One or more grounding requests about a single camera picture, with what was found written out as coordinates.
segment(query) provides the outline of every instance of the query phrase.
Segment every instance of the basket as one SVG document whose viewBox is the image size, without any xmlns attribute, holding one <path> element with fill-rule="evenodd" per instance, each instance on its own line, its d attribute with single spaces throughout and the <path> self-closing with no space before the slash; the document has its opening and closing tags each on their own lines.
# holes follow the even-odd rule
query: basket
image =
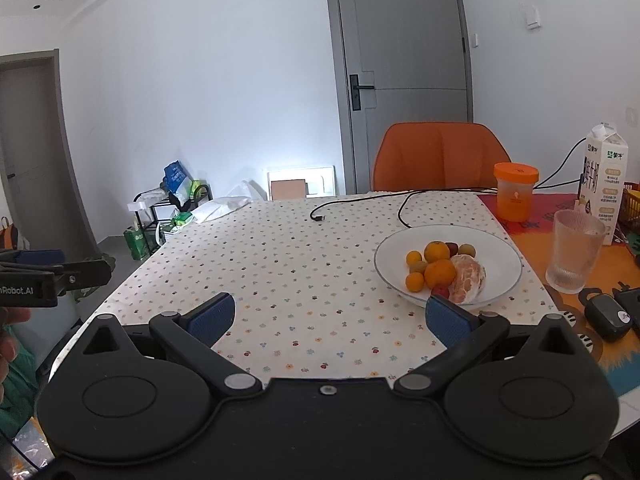
<svg viewBox="0 0 640 480">
<path fill-rule="evenodd" d="M 640 185 L 633 182 L 625 182 L 618 221 L 635 234 L 640 235 L 640 197 L 629 193 L 630 190 L 640 191 Z"/>
</svg>

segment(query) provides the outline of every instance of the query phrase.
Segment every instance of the hand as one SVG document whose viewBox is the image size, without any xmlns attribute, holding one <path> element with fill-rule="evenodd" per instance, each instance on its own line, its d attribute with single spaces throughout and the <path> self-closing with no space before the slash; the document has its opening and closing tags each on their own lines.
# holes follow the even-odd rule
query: hand
<svg viewBox="0 0 640 480">
<path fill-rule="evenodd" d="M 29 308 L 0 308 L 0 322 L 2 326 L 23 323 L 31 318 Z M 9 363 L 18 355 L 18 342 L 15 338 L 2 330 L 0 332 L 0 402 L 4 399 L 4 382 L 9 374 Z"/>
</svg>

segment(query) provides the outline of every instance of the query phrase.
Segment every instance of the milk carton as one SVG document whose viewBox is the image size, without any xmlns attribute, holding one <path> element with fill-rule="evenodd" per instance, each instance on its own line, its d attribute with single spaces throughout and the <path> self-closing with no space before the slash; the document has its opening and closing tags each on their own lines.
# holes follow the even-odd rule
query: milk carton
<svg viewBox="0 0 640 480">
<path fill-rule="evenodd" d="M 616 230 L 628 149 L 613 124 L 598 124 L 587 135 L 580 204 L 606 226 L 603 245 L 611 245 Z"/>
</svg>

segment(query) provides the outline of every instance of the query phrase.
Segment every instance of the colorful tablecloth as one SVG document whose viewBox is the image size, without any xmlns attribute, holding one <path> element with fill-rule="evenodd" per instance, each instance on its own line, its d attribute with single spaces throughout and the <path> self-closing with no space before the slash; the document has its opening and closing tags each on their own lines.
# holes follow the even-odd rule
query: colorful tablecloth
<svg viewBox="0 0 640 480">
<path fill-rule="evenodd" d="M 322 222 L 312 221 L 309 212 L 326 200 L 252 203 L 219 220 L 190 224 L 94 316 L 109 312 L 123 324 L 146 323 L 159 312 L 188 312 L 229 292 L 236 321 L 214 350 L 265 383 L 271 377 L 393 381 L 444 350 L 426 328 L 424 310 L 388 288 L 373 266 L 378 244 L 404 229 L 398 220 L 403 200 L 330 205 L 322 210 Z M 474 194 L 415 196 L 402 217 L 411 225 L 479 228 L 513 245 Z M 524 259 L 517 287 L 486 310 L 520 324 L 536 324 L 556 312 Z"/>
<path fill-rule="evenodd" d="M 495 196 L 485 195 L 481 199 L 492 212 L 496 211 Z M 529 222 L 502 222 L 543 283 L 546 283 L 545 271 L 553 245 L 554 213 L 559 209 L 573 208 L 574 201 L 575 195 L 572 194 L 537 194 L 534 195 Z M 622 244 L 602 248 L 586 286 L 597 287 L 611 294 L 612 288 L 620 288 L 618 282 L 632 288 L 640 286 L 640 269 Z M 618 396 L 640 386 L 640 339 L 637 333 L 631 330 L 621 340 L 607 343 L 584 319 L 584 307 L 577 295 L 561 294 L 548 285 L 547 288 L 556 307 L 566 312 L 574 331 L 591 350 L 591 355 L 606 373 Z"/>
</svg>

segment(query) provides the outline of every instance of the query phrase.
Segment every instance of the orange container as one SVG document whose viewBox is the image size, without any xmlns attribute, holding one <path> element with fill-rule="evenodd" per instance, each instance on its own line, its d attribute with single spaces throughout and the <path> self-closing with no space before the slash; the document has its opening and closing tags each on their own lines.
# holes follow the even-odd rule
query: orange container
<svg viewBox="0 0 640 480">
<path fill-rule="evenodd" d="M 540 173 L 533 166 L 499 162 L 494 166 L 498 180 L 498 216 L 509 222 L 526 222 L 531 215 L 533 186 Z"/>
</svg>

